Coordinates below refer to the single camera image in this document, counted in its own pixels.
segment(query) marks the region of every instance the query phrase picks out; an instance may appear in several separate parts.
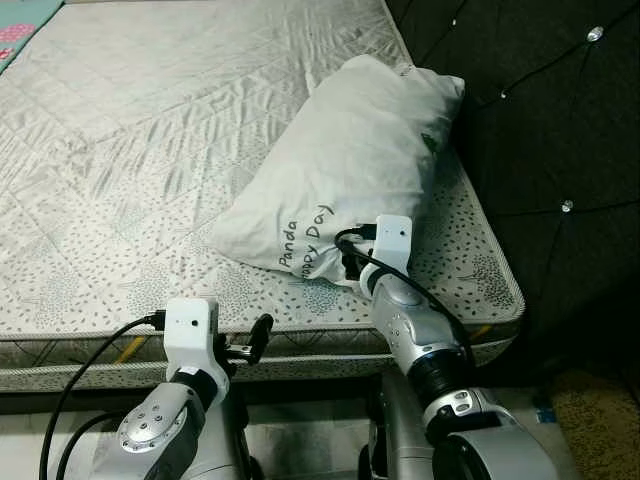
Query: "pillowcase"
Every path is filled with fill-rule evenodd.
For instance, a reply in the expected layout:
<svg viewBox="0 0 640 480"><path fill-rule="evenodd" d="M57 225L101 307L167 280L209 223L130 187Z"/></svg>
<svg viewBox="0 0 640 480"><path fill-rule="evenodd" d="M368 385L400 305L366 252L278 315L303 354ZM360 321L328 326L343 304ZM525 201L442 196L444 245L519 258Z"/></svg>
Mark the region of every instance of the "pillowcase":
<svg viewBox="0 0 640 480"><path fill-rule="evenodd" d="M302 278L345 279L336 233L380 214L413 220L427 205L464 81L373 57L325 79L253 180L212 226L224 256Z"/></svg>

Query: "bed headboard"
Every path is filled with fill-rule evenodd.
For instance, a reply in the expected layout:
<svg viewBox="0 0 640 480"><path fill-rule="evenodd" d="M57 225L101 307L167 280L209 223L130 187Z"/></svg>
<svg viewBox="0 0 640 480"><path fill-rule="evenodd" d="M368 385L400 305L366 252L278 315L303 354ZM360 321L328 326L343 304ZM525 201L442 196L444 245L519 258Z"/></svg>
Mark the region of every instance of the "bed headboard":
<svg viewBox="0 0 640 480"><path fill-rule="evenodd" d="M453 141L531 341L615 297L639 269L638 2L387 3L417 65L467 82Z"/></svg>

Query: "white pillow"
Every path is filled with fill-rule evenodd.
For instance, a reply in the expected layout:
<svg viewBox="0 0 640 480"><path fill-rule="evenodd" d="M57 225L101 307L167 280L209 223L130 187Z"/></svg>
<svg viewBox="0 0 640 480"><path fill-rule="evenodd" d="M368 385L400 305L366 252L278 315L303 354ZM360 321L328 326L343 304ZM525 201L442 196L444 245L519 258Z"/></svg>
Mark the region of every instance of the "white pillow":
<svg viewBox="0 0 640 480"><path fill-rule="evenodd" d="M334 236L380 214L415 220L463 93L463 80L431 70L397 73L368 55L347 61L215 220L213 246L255 267L354 286Z"/></svg>

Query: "black cable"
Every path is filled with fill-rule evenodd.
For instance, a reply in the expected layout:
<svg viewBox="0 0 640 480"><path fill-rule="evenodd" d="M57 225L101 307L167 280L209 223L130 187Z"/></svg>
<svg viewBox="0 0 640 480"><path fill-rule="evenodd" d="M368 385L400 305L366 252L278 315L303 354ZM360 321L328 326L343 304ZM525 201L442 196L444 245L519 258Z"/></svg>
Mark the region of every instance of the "black cable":
<svg viewBox="0 0 640 480"><path fill-rule="evenodd" d="M80 440L80 437L84 435L87 430L89 430L94 425L97 425L100 422L104 422L106 420L114 420L117 418L124 418L128 412L109 412L103 413L102 415L98 415L97 417L92 418L83 424L76 432L73 434L67 446L64 447L64 451L62 452L62 456L60 457L60 463L58 464L58 473L56 474L56 480L64 480L65 471L67 470L67 463L69 463L69 457L71 457L71 452L73 448Z"/></svg>
<svg viewBox="0 0 640 480"><path fill-rule="evenodd" d="M420 285L418 282L416 282L415 280L412 280L411 278L406 276L404 273L400 272L399 270L396 270L395 268L387 265L386 263L376 258L373 258L370 255L362 253L353 245L352 242L341 239L341 237L348 234L362 236L361 230L359 228L350 228L350 229L338 232L338 234L334 238L334 244L338 248L338 250L340 250L342 253L345 253L347 255L353 255L358 258L361 258L362 260L366 260L367 262L374 264L384 272L399 278L400 280L405 282L407 285L411 286L413 289L415 289L420 294L422 294L429 301L429 305L433 310L435 310L436 312L442 313L445 317L447 317L447 319L449 320L449 323L451 324L451 328L453 329L454 335L456 336L456 339L462 344L462 347L464 348L465 354L467 356L467 360L469 361L471 366L474 366L475 362L473 359L473 351L471 350L471 344L469 343L469 336L467 335L467 331L462 325L462 322L457 317L455 317L440 302L440 300L438 300L435 296L433 296L433 294L427 291L427 289L424 288L422 285Z"/></svg>
<svg viewBox="0 0 640 480"><path fill-rule="evenodd" d="M97 358L116 340L118 337L122 336L124 333L128 332L132 328L135 328L139 325L153 325L156 330L164 329L164 311L157 310L153 315L148 315L143 317L135 322L131 322L120 330L116 331L109 338L107 338L104 343L94 352L93 355L87 360L84 365L82 365L78 371L71 377L71 380L64 387L64 390L60 394L58 398L58 403L56 404L51 418L49 419L49 424L47 425L47 430L44 434L44 440L42 442L42 451L40 453L40 467L39 467L39 480L47 480L47 468L49 467L49 451L51 450L51 441L53 439L53 431L56 428L56 423L58 422L58 418L60 417L60 413L62 412L62 406L64 401L69 396L71 389L74 385L80 380L80 377L87 371L87 369L91 366L93 362L97 360Z"/></svg>

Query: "floor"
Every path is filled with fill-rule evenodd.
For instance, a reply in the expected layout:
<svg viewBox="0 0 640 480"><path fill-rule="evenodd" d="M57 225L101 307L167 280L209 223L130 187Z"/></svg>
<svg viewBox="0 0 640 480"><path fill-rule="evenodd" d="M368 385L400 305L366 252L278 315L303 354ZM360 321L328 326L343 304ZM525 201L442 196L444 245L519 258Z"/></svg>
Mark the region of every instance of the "floor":
<svg viewBox="0 0 640 480"><path fill-rule="evenodd" d="M529 429L550 453L562 480L581 480L553 412L540 406L532 389L494 391L499 400ZM55 478L55 459L79 425L97 412L64 414L54 438L54 460L49 478ZM368 438L368 422L361 400L336 400L275 405L249 409L251 425L247 443L269 479L355 480L360 449ZM0 416L0 462L3 478L33 480L46 414ZM100 433L88 433L78 444L67 469L66 480L89 477Z"/></svg>

